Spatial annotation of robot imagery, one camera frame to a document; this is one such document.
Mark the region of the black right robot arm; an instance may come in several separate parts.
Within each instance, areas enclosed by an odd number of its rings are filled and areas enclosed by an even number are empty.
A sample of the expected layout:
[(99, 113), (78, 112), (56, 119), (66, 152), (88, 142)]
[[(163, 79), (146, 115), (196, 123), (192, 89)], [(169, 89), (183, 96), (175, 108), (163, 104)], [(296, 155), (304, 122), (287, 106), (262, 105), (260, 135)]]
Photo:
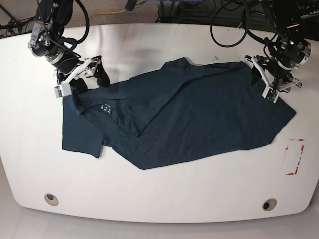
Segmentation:
[(89, 15), (81, 1), (76, 3), (84, 13), (85, 32), (80, 39), (64, 37), (65, 26), (73, 13), (72, 0), (41, 0), (37, 2), (36, 22), (33, 25), (28, 48), (36, 57), (45, 57), (55, 67), (57, 98), (72, 94), (72, 90), (88, 91), (87, 78), (95, 78), (99, 87), (107, 88), (110, 79), (102, 65), (102, 57), (81, 60), (74, 49), (87, 38)]

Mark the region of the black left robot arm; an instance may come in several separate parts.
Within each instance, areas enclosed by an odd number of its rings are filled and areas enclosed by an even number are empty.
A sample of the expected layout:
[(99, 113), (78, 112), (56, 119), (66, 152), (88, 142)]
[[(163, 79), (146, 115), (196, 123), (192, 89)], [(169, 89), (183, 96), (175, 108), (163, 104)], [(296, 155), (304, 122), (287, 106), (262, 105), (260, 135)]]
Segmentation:
[[(258, 3), (275, 30), (276, 40), (260, 38), (249, 29), (250, 8)], [(247, 34), (269, 51), (269, 56), (252, 58), (253, 70), (266, 85), (264, 94), (288, 92), (293, 85), (301, 87), (301, 82), (292, 76), (291, 71), (307, 62), (311, 44), (305, 40), (302, 13), (297, 3), (294, 0), (258, 0), (247, 8), (242, 13)]]

